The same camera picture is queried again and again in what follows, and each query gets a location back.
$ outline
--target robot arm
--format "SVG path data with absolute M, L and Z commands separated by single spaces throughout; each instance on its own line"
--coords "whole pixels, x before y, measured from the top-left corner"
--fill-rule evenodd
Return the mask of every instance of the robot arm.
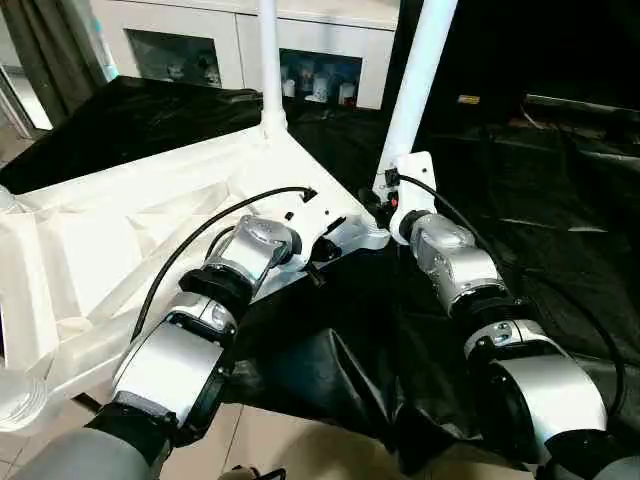
M 118 369 L 111 403 L 47 446 L 17 480 L 157 478 L 173 447 L 207 432 L 233 359 L 229 346 L 269 270 L 300 251 L 281 223 L 243 217 L 204 265 L 180 280 L 164 319 Z
M 389 179 L 422 175 L 435 188 L 424 152 L 398 159 L 388 173 Z M 640 456 L 607 432 L 591 378 L 509 293 L 473 234 L 436 213 L 427 192 L 404 183 L 391 232 L 410 246 L 443 308 L 461 326 L 485 441 L 510 458 L 542 466 L 538 478 L 638 478 Z

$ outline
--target floor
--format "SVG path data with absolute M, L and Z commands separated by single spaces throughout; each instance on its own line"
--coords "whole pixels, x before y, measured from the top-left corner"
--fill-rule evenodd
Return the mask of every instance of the floor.
M 32 142 L 0 128 L 0 168 Z M 106 400 L 105 389 L 90 392 Z M 53 438 L 85 425 L 92 415 L 69 402 L 56 422 L 31 438 L 0 434 L 0 480 L 9 479 Z M 215 479 L 236 465 L 263 474 L 284 466 L 290 480 L 402 480 L 394 458 L 377 441 L 337 427 L 258 408 L 225 404 L 200 442 L 176 450 L 161 480 Z M 452 447 L 412 480 L 532 480 L 499 457 L 464 445 Z
M 12 125 L 0 126 L 0 170 L 33 143 L 18 135 Z

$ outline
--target curtain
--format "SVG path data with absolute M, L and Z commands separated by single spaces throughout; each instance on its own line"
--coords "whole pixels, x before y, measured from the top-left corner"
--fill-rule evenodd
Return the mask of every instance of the curtain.
M 25 75 L 51 123 L 64 121 L 100 86 L 59 0 L 0 0 Z

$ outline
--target white cabinet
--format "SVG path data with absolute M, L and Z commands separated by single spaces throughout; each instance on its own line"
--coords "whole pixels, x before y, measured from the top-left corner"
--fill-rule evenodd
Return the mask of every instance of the white cabinet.
M 262 89 L 258 19 L 238 15 L 245 86 Z M 394 32 L 278 19 L 285 94 L 380 108 Z
M 279 0 L 288 96 L 380 108 L 400 0 Z M 257 0 L 91 0 L 121 75 L 261 90 Z
M 121 75 L 244 87 L 233 13 L 112 0 L 92 7 Z

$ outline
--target table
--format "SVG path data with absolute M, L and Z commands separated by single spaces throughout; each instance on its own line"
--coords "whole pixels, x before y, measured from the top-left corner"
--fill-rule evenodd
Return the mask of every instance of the table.
M 250 90 L 119 77 L 0 171 L 19 194 L 256 125 Z M 372 184 L 388 116 L 285 104 L 292 135 L 349 191 Z M 558 132 L 493 125 L 422 129 L 439 189 L 516 261 L 558 282 L 610 330 L 626 361 L 611 428 L 640 438 L 640 158 L 602 154 Z M 478 427 L 462 339 L 410 254 L 359 252 L 256 303 L 242 321 L 226 400 L 380 438 L 406 470 Z M 587 369 L 606 403 L 615 375 L 600 337 L 546 285 L 521 282 L 540 323 Z

